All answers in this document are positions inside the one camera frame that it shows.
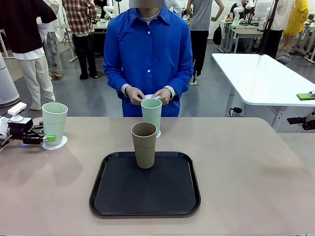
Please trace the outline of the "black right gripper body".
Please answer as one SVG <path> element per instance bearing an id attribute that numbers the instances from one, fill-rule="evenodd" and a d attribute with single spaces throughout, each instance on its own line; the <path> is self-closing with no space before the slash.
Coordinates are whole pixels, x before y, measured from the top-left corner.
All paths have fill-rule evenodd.
<path id="1" fill-rule="evenodd" d="M 314 130 L 315 129 L 315 113 L 309 113 L 305 117 L 303 117 L 304 123 L 302 124 L 302 128 L 304 130 Z"/>

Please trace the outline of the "person's right hand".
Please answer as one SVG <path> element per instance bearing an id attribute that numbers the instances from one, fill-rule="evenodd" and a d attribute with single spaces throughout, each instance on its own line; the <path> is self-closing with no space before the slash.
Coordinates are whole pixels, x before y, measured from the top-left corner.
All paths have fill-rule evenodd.
<path id="1" fill-rule="evenodd" d="M 125 94 L 127 97 L 129 97 L 131 104 L 133 105 L 141 105 L 141 102 L 146 99 L 143 92 L 132 86 L 127 86 L 125 89 Z"/>

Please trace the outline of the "person's left hand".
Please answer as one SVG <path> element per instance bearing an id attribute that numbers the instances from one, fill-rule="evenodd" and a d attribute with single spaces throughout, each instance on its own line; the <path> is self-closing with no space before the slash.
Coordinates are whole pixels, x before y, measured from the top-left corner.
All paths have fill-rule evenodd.
<path id="1" fill-rule="evenodd" d="M 152 98 L 157 98 L 163 105 L 167 105 L 171 99 L 171 91 L 168 88 L 162 88 L 153 94 Z"/>

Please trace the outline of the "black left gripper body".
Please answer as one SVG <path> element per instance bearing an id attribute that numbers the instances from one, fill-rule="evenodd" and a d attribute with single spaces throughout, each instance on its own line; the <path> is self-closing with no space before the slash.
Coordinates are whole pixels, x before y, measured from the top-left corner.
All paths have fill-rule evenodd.
<path id="1" fill-rule="evenodd" d="M 23 118 L 21 121 L 8 122 L 8 136 L 12 140 L 21 140 L 24 144 L 30 144 L 29 137 L 33 126 L 32 118 Z"/>

